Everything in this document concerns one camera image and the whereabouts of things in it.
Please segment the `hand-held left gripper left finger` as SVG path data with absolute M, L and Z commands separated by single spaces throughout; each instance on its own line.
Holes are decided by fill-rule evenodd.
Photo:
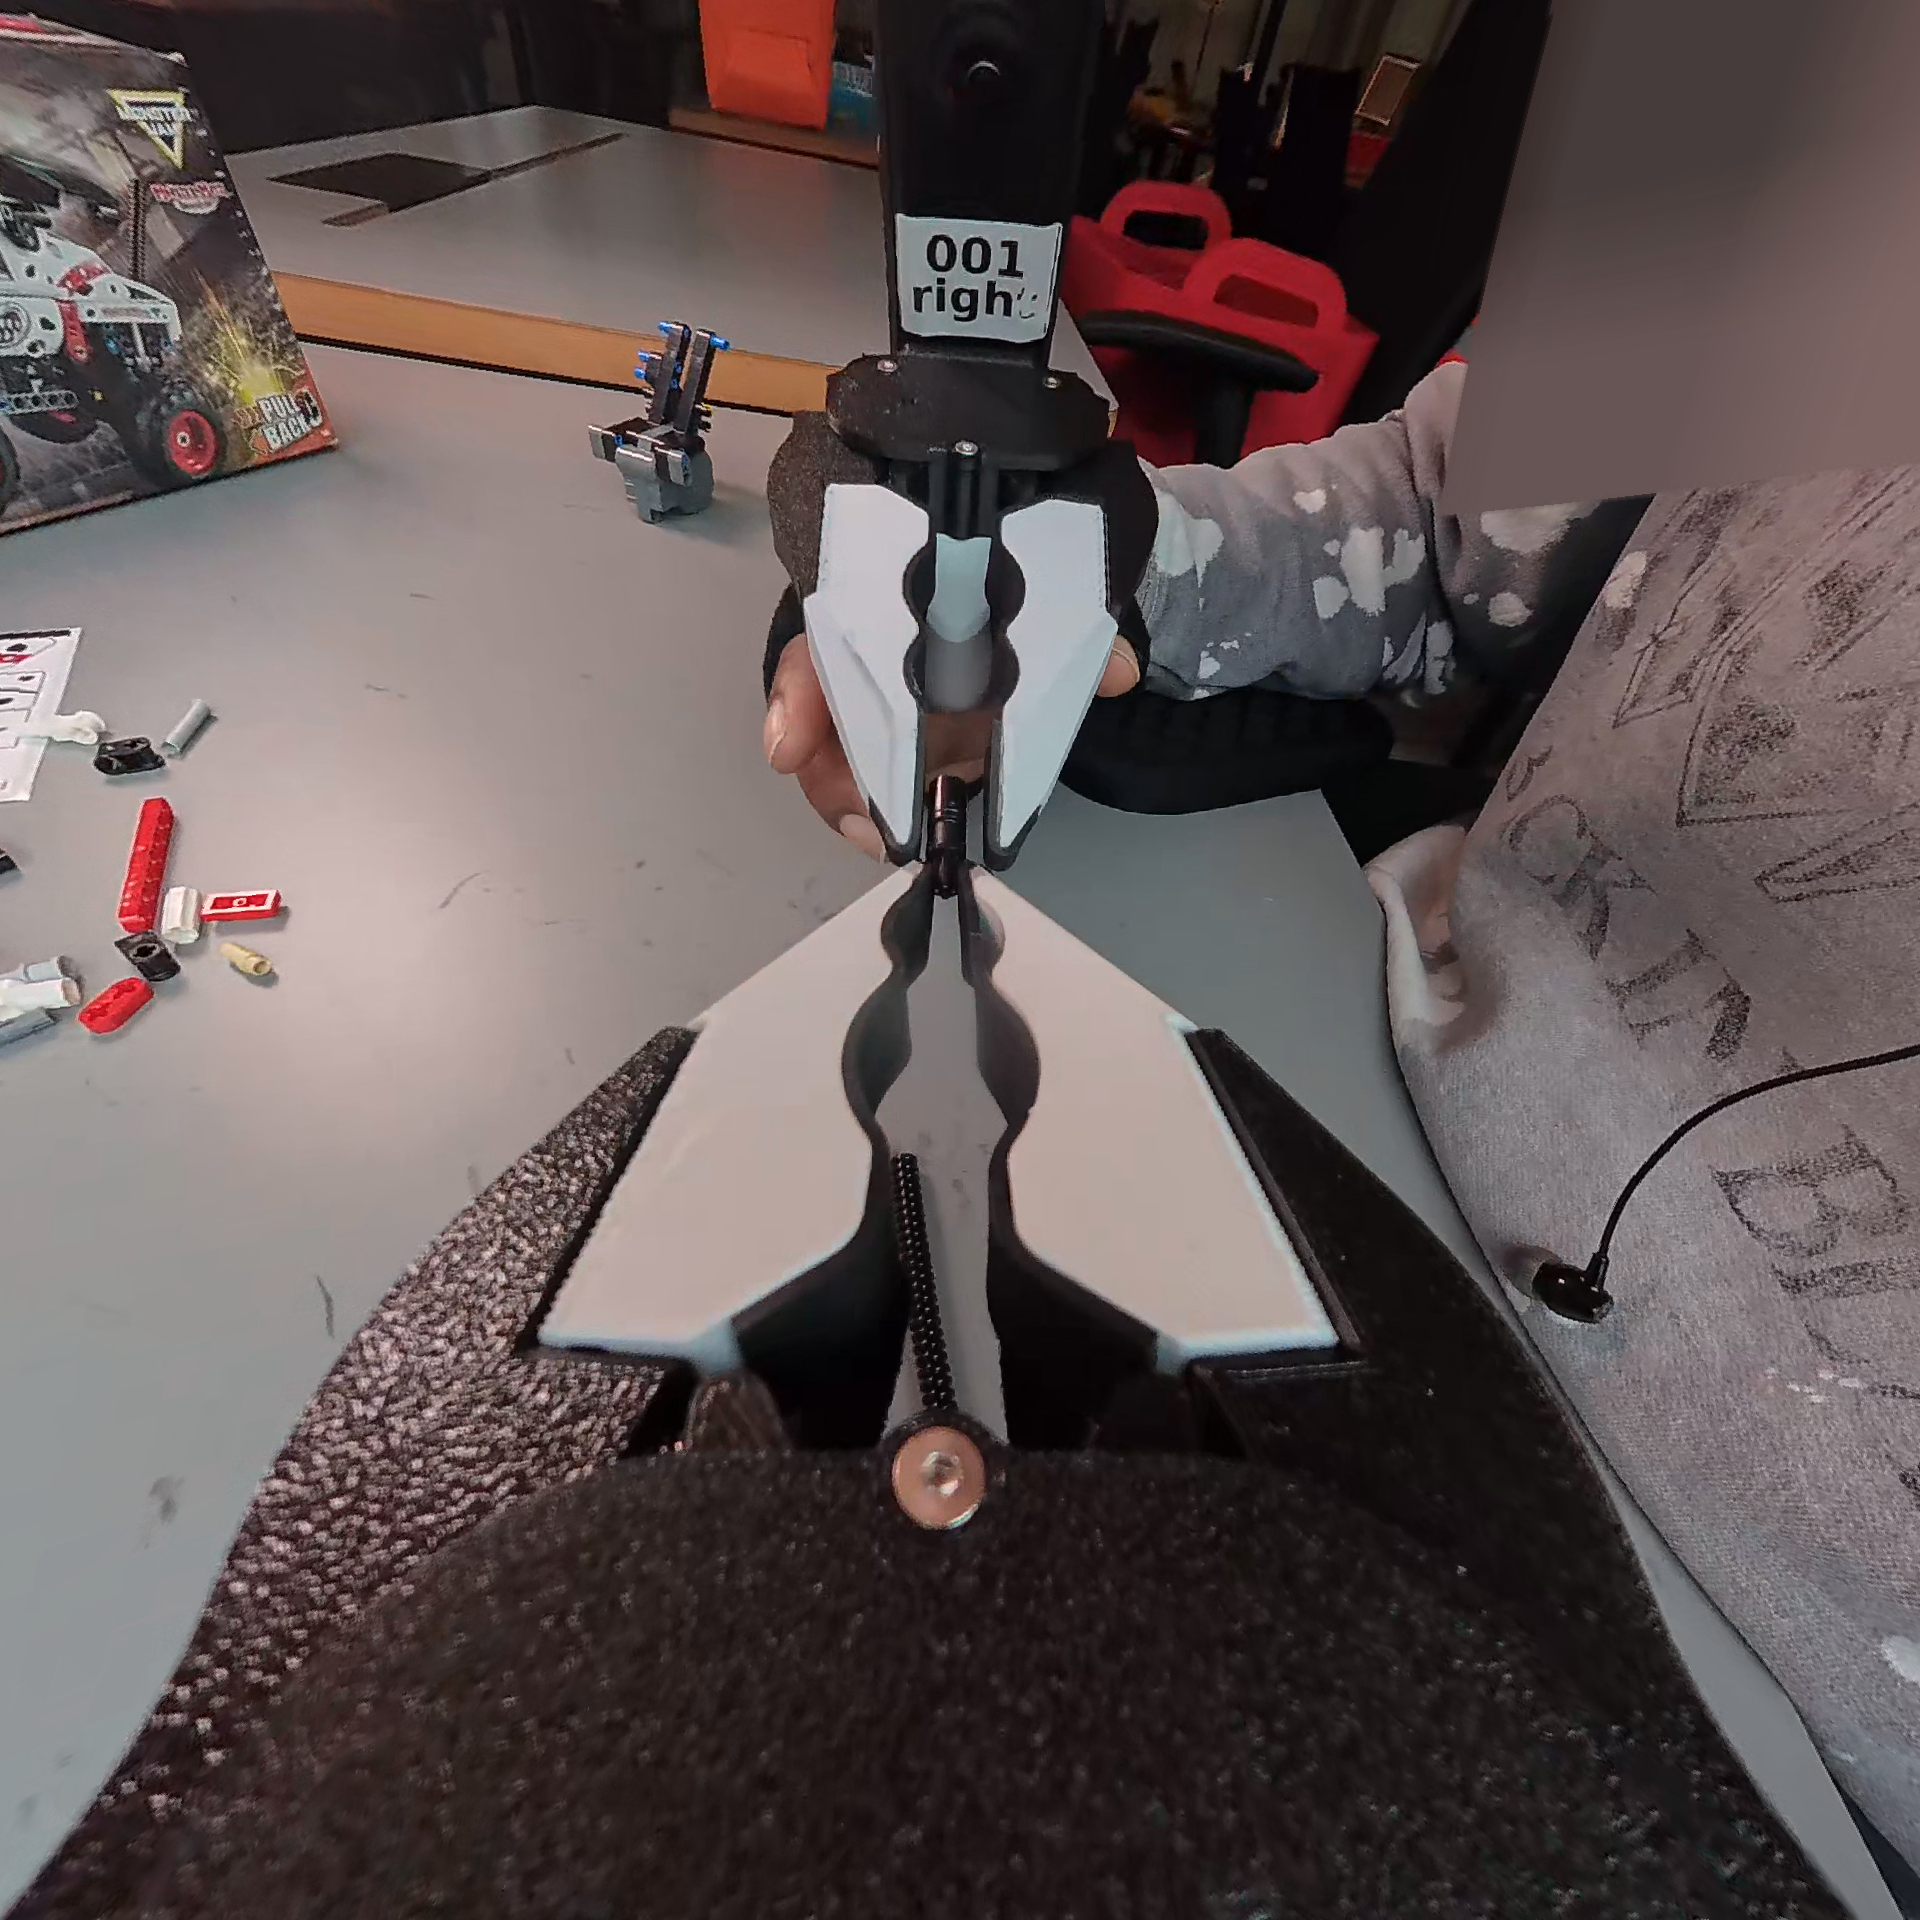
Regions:
M 897 868 L 703 1010 L 536 1327 L 547 1350 L 735 1370 L 881 1203 L 878 1103 L 931 886 Z

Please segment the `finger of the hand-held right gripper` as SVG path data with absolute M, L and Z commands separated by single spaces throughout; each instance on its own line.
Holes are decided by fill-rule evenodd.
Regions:
M 801 603 L 822 722 L 799 784 L 833 830 L 865 814 L 894 861 L 922 852 L 935 763 L 921 686 L 925 644 L 906 597 L 927 550 L 919 502 L 881 485 L 824 488 L 818 575 Z
M 991 722 L 982 790 L 982 864 L 1003 872 L 1038 821 L 1096 686 L 1118 616 L 1109 584 L 1109 523 L 1096 502 L 1043 498 L 999 523 L 1022 584 L 1006 626 L 1013 690 Z

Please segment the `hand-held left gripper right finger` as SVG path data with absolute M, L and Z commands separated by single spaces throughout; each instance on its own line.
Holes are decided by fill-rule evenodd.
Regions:
M 961 898 L 976 1066 L 1016 1255 L 1162 1367 L 1327 1360 L 1336 1327 L 1195 1056 L 1195 1027 L 993 876 Z

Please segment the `person's right forearm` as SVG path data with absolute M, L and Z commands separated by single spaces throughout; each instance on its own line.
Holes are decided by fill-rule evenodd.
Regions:
M 1144 466 L 1158 531 L 1135 594 L 1141 684 L 1178 701 L 1445 692 L 1457 531 L 1434 501 L 1464 375 L 1451 356 L 1397 412 L 1229 468 Z

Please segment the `grey desk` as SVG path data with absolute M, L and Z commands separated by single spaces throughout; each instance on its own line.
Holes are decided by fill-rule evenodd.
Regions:
M 48 752 L 5 805 L 5 965 L 122 973 L 136 808 L 170 871 L 278 886 L 119 1036 L 5 1046 L 5 1903 L 122 1755 L 258 1476 L 397 1274 L 661 1027 L 878 877 L 761 756 L 783 436 L 645 526 L 630 403 L 311 346 L 336 451 L 5 536 L 5 630 L 82 628 L 166 776 Z

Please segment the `black desk mat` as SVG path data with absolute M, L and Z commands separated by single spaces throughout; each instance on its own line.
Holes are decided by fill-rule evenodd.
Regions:
M 410 207 L 458 196 L 479 184 L 517 178 L 543 170 L 558 160 L 594 154 L 622 140 L 607 133 L 566 144 L 561 149 L 511 160 L 494 167 L 477 167 L 458 160 L 426 157 L 413 154 L 370 154 L 363 157 L 333 160 L 301 172 L 274 175 L 274 184 L 289 184 L 312 195 L 330 195 L 354 202 L 351 207 L 328 213 L 326 227 L 358 227 L 393 218 Z

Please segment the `person's right hand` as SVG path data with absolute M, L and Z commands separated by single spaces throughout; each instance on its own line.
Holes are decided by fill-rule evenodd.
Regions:
M 991 742 L 991 727 L 993 719 L 984 710 L 931 714 L 925 722 L 929 772 L 977 780 Z M 805 803 L 826 827 L 858 852 L 888 860 L 865 803 L 858 797 L 801 634 L 778 653 L 761 746 L 770 767 L 798 782 Z

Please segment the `orange box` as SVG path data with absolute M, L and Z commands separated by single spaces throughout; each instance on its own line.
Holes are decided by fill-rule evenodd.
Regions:
M 822 131 L 833 3 L 698 3 L 709 107 Z

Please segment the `red tote bag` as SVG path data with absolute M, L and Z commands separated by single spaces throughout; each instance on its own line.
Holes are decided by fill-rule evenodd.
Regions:
M 1135 178 L 1095 218 L 1073 214 L 1062 307 L 1085 312 L 1162 309 L 1199 254 L 1232 237 L 1232 207 L 1203 183 Z
M 1317 373 L 1305 392 L 1255 398 L 1243 451 L 1310 443 L 1336 429 L 1378 333 L 1351 312 L 1341 278 L 1326 263 L 1227 237 L 1199 254 L 1184 299 L 1193 319 L 1282 347 Z

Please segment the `grey toy chassis assembly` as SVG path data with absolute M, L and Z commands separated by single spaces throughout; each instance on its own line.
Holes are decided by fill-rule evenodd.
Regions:
M 712 501 L 709 380 L 712 359 L 728 350 L 710 330 L 677 319 L 662 319 L 658 333 L 656 347 L 635 354 L 640 413 L 586 429 L 592 456 L 616 468 L 635 514 L 649 523 L 705 511 Z

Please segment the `person's grey sweatshirt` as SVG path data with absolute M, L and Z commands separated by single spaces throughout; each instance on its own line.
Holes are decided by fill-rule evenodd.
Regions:
M 1658 498 L 1466 831 L 1382 854 L 1431 1151 L 1600 1452 L 1918 1842 L 1915 468 Z

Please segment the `red toy beam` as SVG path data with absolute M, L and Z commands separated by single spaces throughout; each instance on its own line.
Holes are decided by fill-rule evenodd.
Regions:
M 147 797 L 134 819 L 134 835 L 115 904 L 122 933 L 150 933 L 158 925 L 165 876 L 176 837 L 176 812 L 166 797 Z

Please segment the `toy truck set box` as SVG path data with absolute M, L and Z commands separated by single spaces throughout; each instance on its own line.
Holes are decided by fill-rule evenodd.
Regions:
M 336 446 L 177 54 L 2 20 L 2 531 Z

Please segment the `sticker sheet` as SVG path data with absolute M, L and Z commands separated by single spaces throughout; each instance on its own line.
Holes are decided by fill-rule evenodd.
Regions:
M 33 730 L 63 710 L 82 628 L 2 630 L 2 803 L 24 803 L 48 741 Z

